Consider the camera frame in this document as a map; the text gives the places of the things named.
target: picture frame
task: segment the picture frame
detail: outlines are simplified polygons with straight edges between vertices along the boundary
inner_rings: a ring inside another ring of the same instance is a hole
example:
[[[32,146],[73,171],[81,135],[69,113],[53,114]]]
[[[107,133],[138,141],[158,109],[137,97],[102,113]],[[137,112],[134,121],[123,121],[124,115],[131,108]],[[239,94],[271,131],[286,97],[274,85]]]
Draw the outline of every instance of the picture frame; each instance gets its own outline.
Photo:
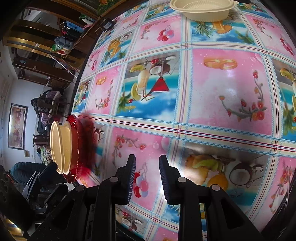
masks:
[[[30,151],[25,150],[25,157],[30,157]]]
[[[25,150],[25,127],[28,108],[28,106],[11,104],[7,132],[8,148]]]

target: patterned tablecloth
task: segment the patterned tablecloth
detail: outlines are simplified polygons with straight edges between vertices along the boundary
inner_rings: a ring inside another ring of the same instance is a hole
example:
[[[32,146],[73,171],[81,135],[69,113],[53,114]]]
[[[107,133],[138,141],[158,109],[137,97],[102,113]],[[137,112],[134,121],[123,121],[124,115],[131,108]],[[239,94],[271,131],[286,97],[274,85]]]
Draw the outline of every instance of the patterned tablecloth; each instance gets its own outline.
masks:
[[[255,0],[213,23],[161,0],[115,21],[74,100],[93,150],[79,181],[96,185],[135,154],[131,202],[116,219],[145,240],[175,241],[179,206],[167,205],[158,167],[166,154],[196,184],[219,184],[261,231],[296,166],[296,48],[284,28]],[[205,219],[203,230],[206,239]]]

